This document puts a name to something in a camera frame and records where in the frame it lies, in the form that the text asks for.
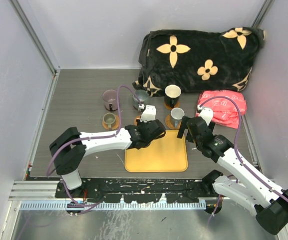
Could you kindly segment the black cream mug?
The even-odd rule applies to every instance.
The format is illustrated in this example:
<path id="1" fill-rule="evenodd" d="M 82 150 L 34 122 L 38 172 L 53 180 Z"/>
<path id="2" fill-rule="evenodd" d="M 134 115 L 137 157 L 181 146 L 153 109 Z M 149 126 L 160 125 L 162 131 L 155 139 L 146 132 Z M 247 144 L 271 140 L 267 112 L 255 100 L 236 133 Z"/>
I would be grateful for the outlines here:
<path id="1" fill-rule="evenodd" d="M 178 101 L 181 95 L 181 89 L 179 86 L 171 84 L 165 88 L 164 102 L 173 107 Z"/>

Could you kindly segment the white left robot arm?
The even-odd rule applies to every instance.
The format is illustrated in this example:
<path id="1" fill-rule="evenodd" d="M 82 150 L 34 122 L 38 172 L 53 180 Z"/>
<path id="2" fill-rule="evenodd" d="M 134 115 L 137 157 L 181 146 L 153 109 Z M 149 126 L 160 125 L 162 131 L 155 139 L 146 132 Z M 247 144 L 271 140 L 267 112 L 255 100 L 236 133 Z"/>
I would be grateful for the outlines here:
<path id="1" fill-rule="evenodd" d="M 64 181 L 66 192 L 72 198 L 79 198 L 84 186 L 78 166 L 85 156 L 115 149 L 139 150 L 165 134 L 164 125 L 157 119 L 100 133 L 79 132 L 76 127 L 70 127 L 50 144 L 51 163 Z"/>

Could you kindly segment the small grey-green mug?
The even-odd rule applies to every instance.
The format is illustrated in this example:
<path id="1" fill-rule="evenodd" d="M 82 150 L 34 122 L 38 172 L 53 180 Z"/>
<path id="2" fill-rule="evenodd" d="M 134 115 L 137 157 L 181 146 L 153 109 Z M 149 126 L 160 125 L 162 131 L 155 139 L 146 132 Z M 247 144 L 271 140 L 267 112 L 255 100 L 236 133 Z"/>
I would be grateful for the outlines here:
<path id="1" fill-rule="evenodd" d="M 107 124 L 114 124 L 115 122 L 115 114 L 113 113 L 106 113 L 104 116 L 103 116 L 103 119 Z"/>

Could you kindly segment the large blue-grey mug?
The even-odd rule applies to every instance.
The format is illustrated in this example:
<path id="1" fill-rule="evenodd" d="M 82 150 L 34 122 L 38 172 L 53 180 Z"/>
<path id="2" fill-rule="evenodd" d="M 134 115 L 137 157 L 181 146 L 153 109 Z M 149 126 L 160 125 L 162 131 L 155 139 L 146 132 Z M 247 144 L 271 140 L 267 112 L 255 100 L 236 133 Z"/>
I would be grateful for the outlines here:
<path id="1" fill-rule="evenodd" d="M 132 99 L 132 104 L 136 110 L 141 111 L 139 105 L 144 104 L 144 106 L 146 106 L 148 102 L 149 102 L 149 95 L 145 90 L 139 89 L 135 91 L 135 95 L 133 95 Z"/>

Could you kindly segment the light wood coaster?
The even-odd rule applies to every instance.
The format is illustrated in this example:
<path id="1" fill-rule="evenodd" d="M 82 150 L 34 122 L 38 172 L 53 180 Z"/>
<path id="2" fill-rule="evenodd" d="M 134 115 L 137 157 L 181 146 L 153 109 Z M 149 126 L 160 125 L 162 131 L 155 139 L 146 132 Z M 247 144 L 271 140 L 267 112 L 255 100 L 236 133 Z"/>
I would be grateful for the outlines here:
<path id="1" fill-rule="evenodd" d="M 180 107 L 180 102 L 177 102 L 173 107 L 167 105 L 166 103 L 164 103 L 164 107 L 168 110 L 172 110 L 173 108 L 179 108 Z"/>

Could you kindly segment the purple glass mug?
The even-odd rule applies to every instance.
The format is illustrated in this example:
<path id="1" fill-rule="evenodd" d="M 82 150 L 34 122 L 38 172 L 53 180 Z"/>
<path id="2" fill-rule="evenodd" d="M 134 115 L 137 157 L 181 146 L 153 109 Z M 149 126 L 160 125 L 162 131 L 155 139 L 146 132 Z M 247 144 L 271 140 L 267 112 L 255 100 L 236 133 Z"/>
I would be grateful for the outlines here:
<path id="1" fill-rule="evenodd" d="M 114 105 L 118 107 L 117 104 L 117 91 L 108 89 L 102 94 L 102 99 L 104 101 L 104 105 Z"/>

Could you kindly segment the grey white mug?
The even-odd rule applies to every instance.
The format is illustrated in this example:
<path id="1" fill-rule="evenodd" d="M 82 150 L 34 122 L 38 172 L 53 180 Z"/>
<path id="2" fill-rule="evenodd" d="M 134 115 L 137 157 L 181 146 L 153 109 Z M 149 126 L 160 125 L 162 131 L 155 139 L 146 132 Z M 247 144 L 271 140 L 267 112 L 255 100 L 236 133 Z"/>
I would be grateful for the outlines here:
<path id="1" fill-rule="evenodd" d="M 180 125 L 184 115 L 184 111 L 179 107 L 175 107 L 171 110 L 170 122 L 174 128 L 177 128 Z"/>

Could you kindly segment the rattan coaster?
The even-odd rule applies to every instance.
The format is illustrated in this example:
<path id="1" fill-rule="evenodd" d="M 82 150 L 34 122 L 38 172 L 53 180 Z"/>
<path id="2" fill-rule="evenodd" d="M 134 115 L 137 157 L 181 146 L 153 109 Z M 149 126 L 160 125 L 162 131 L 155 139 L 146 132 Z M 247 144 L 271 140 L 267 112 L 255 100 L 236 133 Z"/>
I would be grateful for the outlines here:
<path id="1" fill-rule="evenodd" d="M 102 121 L 102 125 L 106 130 L 117 130 L 119 128 L 120 125 L 120 118 L 119 116 L 115 116 L 115 122 L 114 124 L 107 124 L 104 120 Z"/>
<path id="2" fill-rule="evenodd" d="M 165 124 L 171 130 L 179 130 L 181 122 L 182 121 L 180 120 L 179 123 L 176 126 L 174 126 L 171 122 L 171 115 L 170 114 L 168 114 L 165 118 Z"/>

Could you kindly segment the orange wood coaster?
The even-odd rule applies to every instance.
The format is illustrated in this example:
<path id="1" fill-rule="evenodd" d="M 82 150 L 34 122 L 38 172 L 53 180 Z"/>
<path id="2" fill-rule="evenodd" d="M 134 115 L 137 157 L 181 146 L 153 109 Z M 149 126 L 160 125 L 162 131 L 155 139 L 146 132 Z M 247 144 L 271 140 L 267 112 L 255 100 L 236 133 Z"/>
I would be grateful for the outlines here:
<path id="1" fill-rule="evenodd" d="M 134 125 L 138 126 L 138 125 L 140 125 L 140 123 L 141 123 L 141 116 L 138 115 L 134 120 Z"/>

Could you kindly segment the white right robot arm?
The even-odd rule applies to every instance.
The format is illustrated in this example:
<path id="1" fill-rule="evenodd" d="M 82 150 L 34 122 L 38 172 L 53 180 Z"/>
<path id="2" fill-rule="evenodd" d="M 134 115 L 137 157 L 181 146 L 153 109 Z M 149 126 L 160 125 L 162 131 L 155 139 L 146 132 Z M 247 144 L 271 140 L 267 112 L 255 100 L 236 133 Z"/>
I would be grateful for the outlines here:
<path id="1" fill-rule="evenodd" d="M 184 116 L 177 137 L 188 130 L 186 139 L 203 156 L 228 170 L 238 181 L 211 171 L 202 179 L 205 195 L 230 198 L 253 214 L 268 233 L 277 235 L 288 224 L 288 189 L 264 176 L 222 135 L 213 134 L 214 124 L 201 116 Z"/>

